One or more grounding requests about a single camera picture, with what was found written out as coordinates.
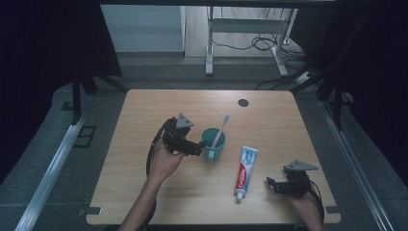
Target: table leg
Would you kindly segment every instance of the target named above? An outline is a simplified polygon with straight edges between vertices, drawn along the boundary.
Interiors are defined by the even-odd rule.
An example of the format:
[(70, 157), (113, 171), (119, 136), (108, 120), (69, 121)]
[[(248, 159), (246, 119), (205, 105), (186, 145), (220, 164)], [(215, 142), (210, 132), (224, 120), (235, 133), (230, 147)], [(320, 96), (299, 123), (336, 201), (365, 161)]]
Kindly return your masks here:
[(278, 65), (281, 76), (288, 76), (288, 71), (285, 68), (285, 64), (282, 62), (280, 52), (282, 51), (282, 45), (285, 41), (286, 34), (288, 33), (289, 26), (291, 25), (292, 15), (293, 15), (293, 9), (289, 9), (289, 13), (285, 18), (285, 23), (283, 25), (282, 32), (279, 35), (279, 38), (277, 41), (278, 43), (276, 44), (276, 47), (272, 47), (272, 54), (273, 54), (273, 57), (275, 58), (276, 64)]
[(210, 7), (210, 17), (208, 18), (208, 42), (207, 55), (205, 63), (205, 74), (213, 75), (213, 23), (214, 23), (214, 7)]

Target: metal frame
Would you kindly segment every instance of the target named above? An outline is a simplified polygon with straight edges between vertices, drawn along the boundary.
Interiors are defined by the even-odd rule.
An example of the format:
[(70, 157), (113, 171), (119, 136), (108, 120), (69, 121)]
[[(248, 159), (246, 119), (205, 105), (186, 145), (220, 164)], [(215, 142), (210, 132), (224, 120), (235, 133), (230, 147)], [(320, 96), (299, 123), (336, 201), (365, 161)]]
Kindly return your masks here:
[(288, 9), (289, 13), (285, 20), (276, 19), (237, 19), (237, 18), (214, 18), (214, 7), (210, 7), (208, 18), (208, 43), (205, 73), (213, 75), (213, 33), (250, 33), (250, 34), (277, 34), (279, 35), (276, 47), (272, 47), (271, 52), (278, 65), (281, 76), (288, 76), (280, 52), (284, 44), (286, 35), (291, 25), (293, 9)]

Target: hand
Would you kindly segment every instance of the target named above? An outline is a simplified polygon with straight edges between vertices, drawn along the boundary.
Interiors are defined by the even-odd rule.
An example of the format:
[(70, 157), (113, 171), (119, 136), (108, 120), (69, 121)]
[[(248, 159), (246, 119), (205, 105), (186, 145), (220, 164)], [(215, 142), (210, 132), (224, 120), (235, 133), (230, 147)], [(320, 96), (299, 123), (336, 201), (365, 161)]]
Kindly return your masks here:
[(291, 203), (297, 215), (303, 220), (303, 222), (305, 222), (309, 231), (324, 230), (324, 226), (320, 221), (318, 204), (315, 198), (309, 192), (306, 192), (300, 198), (287, 196), (287, 199)]
[(181, 152), (171, 154), (167, 150), (163, 140), (159, 139), (154, 148), (148, 178), (164, 181), (180, 166), (184, 156), (185, 154)]

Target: white toothbrush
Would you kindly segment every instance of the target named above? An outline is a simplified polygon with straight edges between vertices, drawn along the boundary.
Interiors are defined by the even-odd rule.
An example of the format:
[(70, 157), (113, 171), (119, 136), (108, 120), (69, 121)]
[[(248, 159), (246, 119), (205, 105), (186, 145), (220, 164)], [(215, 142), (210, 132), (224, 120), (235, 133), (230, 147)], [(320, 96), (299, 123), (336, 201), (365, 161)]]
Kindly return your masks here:
[(217, 133), (217, 136), (216, 136), (216, 139), (214, 140), (213, 145), (211, 145), (211, 148), (215, 148), (215, 147), (216, 147), (217, 142), (218, 142), (218, 140), (219, 140), (219, 137), (221, 136), (222, 131), (224, 130), (225, 123), (227, 123), (227, 121), (228, 121), (228, 119), (229, 119), (229, 116), (230, 116), (229, 114), (225, 115), (224, 122), (222, 123), (221, 129), (219, 129), (219, 131), (218, 131), (218, 133)]

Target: wrist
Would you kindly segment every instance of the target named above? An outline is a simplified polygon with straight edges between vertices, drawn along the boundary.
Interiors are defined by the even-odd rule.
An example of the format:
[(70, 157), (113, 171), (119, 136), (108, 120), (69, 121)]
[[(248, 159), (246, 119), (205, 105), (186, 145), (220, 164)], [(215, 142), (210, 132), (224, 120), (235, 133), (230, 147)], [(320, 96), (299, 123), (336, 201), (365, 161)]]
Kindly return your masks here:
[(165, 181), (165, 179), (166, 178), (163, 176), (151, 174), (147, 177), (146, 183), (160, 186)]

